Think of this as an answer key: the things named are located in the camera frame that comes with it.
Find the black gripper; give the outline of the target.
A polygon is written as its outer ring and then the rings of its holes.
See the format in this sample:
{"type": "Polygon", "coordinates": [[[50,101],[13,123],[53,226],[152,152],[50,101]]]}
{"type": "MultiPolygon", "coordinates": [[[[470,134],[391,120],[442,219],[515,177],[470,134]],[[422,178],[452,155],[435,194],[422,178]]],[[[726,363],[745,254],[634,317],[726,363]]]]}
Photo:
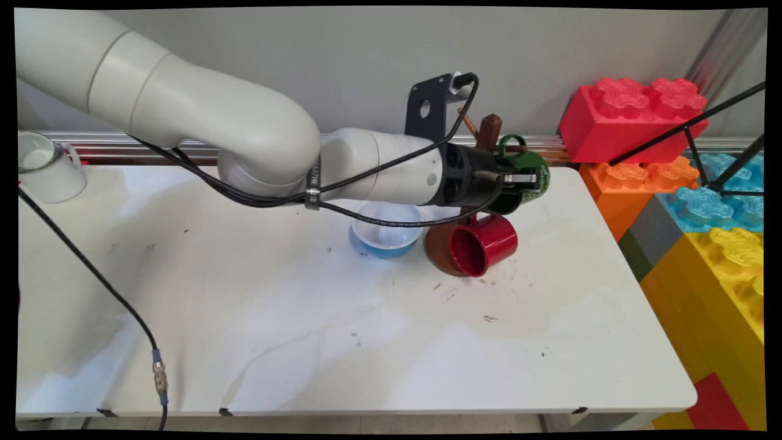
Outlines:
{"type": "Polygon", "coordinates": [[[539,189],[536,173],[520,174],[511,161],[472,147],[447,143],[438,148],[442,160],[436,205],[445,208],[476,208],[491,197],[496,178],[478,178],[475,172],[502,174],[505,188],[539,189]]]}

